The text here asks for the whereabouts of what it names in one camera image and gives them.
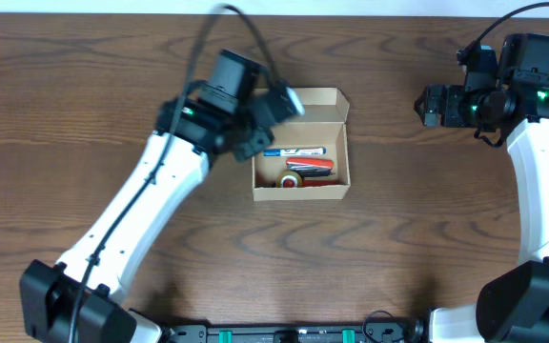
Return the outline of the yellow tape roll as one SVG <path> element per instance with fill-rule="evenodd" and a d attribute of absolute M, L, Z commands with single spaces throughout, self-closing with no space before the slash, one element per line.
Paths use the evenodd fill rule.
<path fill-rule="evenodd" d="M 295 171 L 282 172 L 275 181 L 277 188 L 302 188 L 303 178 Z"/>

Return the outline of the red black stapler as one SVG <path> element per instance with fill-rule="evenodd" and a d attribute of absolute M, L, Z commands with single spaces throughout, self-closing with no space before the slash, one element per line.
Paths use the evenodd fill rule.
<path fill-rule="evenodd" d="M 334 162 L 327 159 L 290 157 L 286 166 L 293 172 L 330 172 Z"/>

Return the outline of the blue marker pen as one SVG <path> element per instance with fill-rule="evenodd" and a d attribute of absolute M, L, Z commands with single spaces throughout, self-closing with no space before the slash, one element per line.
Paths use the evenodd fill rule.
<path fill-rule="evenodd" d="M 326 153 L 324 147 L 317 148 L 293 148 L 293 149 L 271 149 L 263 152 L 264 157 L 295 157 L 295 156 L 312 156 L 323 155 Z"/>

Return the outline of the red utility knife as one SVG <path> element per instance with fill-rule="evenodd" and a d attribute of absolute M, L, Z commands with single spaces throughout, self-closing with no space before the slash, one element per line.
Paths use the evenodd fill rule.
<path fill-rule="evenodd" d="M 319 177 L 307 177 L 302 181 L 303 187 L 322 187 L 337 185 L 338 181 L 334 179 L 326 179 Z"/>

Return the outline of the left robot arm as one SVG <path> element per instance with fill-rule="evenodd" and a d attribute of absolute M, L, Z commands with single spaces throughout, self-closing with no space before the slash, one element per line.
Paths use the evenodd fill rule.
<path fill-rule="evenodd" d="M 134 277 L 183 200 L 230 153 L 246 161 L 302 115 L 293 88 L 223 50 L 207 80 L 163 103 L 136 167 L 91 228 L 53 265 L 33 261 L 19 281 L 25 332 L 42 342 L 162 342 L 167 330 L 124 308 Z"/>

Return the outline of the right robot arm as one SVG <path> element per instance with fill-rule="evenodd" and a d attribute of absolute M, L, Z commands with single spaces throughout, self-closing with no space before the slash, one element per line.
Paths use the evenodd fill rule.
<path fill-rule="evenodd" d="M 457 55 L 460 85 L 430 85 L 415 103 L 427 127 L 497 132 L 518 187 L 518 264 L 487 283 L 472 305 L 438 308 L 431 342 L 549 342 L 549 36 L 508 35 L 501 51 L 483 45 Z"/>

